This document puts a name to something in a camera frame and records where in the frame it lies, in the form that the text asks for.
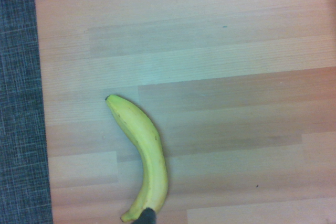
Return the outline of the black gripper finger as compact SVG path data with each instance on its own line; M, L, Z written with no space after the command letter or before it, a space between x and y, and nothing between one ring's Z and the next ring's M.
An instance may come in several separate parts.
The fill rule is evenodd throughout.
M132 224L156 224L156 212L152 208L145 208Z

